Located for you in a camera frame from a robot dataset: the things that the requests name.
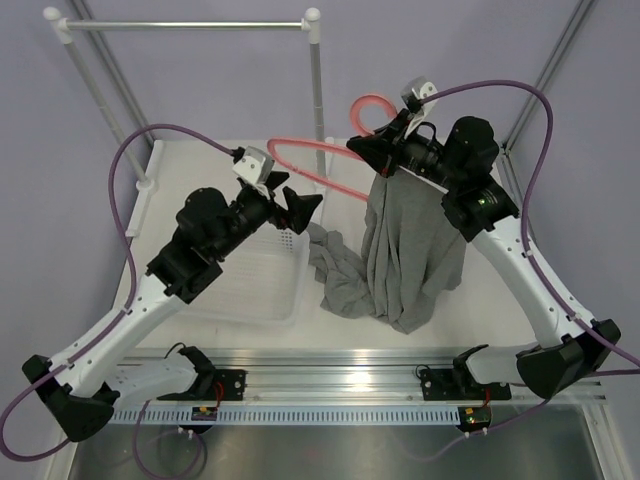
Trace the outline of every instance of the white pole connector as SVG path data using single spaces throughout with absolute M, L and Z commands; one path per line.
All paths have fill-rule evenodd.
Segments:
M 308 8 L 304 12 L 304 18 L 302 19 L 302 29 L 305 32 L 309 32 L 309 43 L 320 43 L 320 10 L 317 8 Z
M 63 45 L 73 43 L 73 37 L 67 28 L 67 19 L 62 18 L 60 10 L 55 7 L 47 7 L 42 11 L 42 15 L 46 20 L 49 20 L 53 31 L 56 32 L 58 39 L 60 39 Z

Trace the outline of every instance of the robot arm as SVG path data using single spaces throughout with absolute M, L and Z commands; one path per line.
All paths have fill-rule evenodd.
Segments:
M 592 320 L 591 312 L 574 299 L 533 242 L 530 251 L 524 251 L 518 208 L 490 175 L 499 147 L 489 123 L 463 117 L 444 145 L 435 138 L 427 139 L 417 131 L 425 115 L 424 93 L 420 82 L 409 84 L 403 92 L 407 108 L 372 135 L 351 138 L 347 147 L 383 177 L 402 168 L 445 190 L 445 216 L 498 271 L 531 323 L 536 345 L 481 345 L 456 358 L 454 379 L 461 391 L 482 390 L 480 387 L 494 382 L 525 383 L 549 399 L 597 370 L 609 351 L 566 316 L 533 270 L 528 255 L 535 256 L 563 300 L 581 318 L 591 320 L 594 331 L 614 344 L 620 331 L 612 320 Z
M 148 264 L 130 309 L 92 350 L 69 364 L 68 359 L 122 315 L 115 308 L 86 334 L 51 358 L 33 356 L 23 366 L 31 383 L 61 365 L 67 368 L 36 391 L 71 441 L 89 438 L 115 410 L 167 394 L 188 392 L 194 400 L 212 391 L 215 367 L 195 347 L 185 347 L 162 362 L 117 368 L 118 363 L 149 332 L 185 308 L 222 274 L 220 263 L 236 247 L 270 222 L 279 229 L 302 233 L 321 195 L 298 196 L 284 187 L 288 209 L 278 205 L 273 190 L 289 174 L 273 172 L 273 159 L 247 147 L 235 159 L 241 190 L 227 202 L 218 190 L 201 188 L 186 199 L 177 214 L 171 241 Z

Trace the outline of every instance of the fabric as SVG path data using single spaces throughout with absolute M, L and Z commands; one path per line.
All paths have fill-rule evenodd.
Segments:
M 441 199 L 403 170 L 377 176 L 361 256 L 345 247 L 339 232 L 311 224 L 309 263 L 325 284 L 321 307 L 345 318 L 371 315 L 403 333 L 427 323 L 438 294 L 460 284 L 466 248 Z

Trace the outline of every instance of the purple wall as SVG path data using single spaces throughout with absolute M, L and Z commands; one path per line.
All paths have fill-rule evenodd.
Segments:
M 106 188 L 116 144 L 42 18 L 51 3 L 63 7 L 9 2 L 0 15 L 3 409 L 27 385 L 20 368 L 28 357 L 54 354 L 106 312 L 124 258 Z M 118 179 L 125 215 L 131 177 L 125 165 Z M 9 421 L 7 440 L 23 454 L 52 446 L 53 421 L 38 403 L 28 399 Z M 42 464 L 0 456 L 0 476 L 39 478 Z
M 534 81 L 575 0 L 91 1 L 100 19 L 295 20 L 322 12 L 327 134 L 353 134 L 350 104 L 426 75 L 440 89 L 488 78 Z M 150 121 L 214 138 L 313 136 L 309 46 L 298 32 L 127 32 L 108 35 Z M 523 96 L 500 89 L 450 98 L 434 111 L 447 131 L 484 115 L 506 134 Z M 376 117 L 379 124 L 382 117 Z
M 554 81 L 556 130 L 532 203 L 550 263 L 596 317 L 613 318 L 620 345 L 640 355 L 640 4 L 600 2 Z M 528 179 L 544 135 L 537 115 L 515 151 Z M 606 367 L 632 365 L 611 358 Z M 640 380 L 603 382 L 640 477 Z

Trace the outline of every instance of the white work surface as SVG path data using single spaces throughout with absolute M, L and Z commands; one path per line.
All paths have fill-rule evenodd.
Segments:
M 223 143 L 232 148 L 253 145 L 266 150 L 266 142 L 261 140 Z M 279 151 L 299 166 L 313 169 L 314 151 L 285 147 Z M 230 157 L 198 141 L 156 142 L 149 174 L 156 178 L 159 188 L 152 197 L 141 233 L 132 243 L 140 273 L 170 239 L 176 226 L 175 214 L 189 193 L 199 187 L 215 187 L 228 201 L 235 198 L 239 184 L 227 181 L 231 166 Z M 368 192 L 374 173 L 363 163 L 336 157 L 331 167 L 331 178 Z M 297 175 L 292 175 L 286 185 L 303 194 L 312 190 L 311 182 Z M 325 196 L 321 223 L 327 230 L 342 232 L 345 244 L 359 252 L 365 228 L 365 208 L 364 202 L 329 191 Z M 128 284 L 128 270 L 125 269 L 118 294 L 120 301 Z M 209 288 L 215 288 L 215 282 Z M 178 314 L 156 328 L 138 347 L 169 347 L 182 341 L 200 348 L 449 349 L 483 343 L 519 345 L 535 340 L 511 292 L 489 262 L 472 246 L 467 248 L 462 284 L 453 292 L 443 292 L 431 321 L 411 335 L 396 332 L 370 317 L 340 318 L 320 308 L 322 298 L 323 285 L 315 282 L 313 269 L 309 267 L 302 304 L 292 326 L 267 328 Z

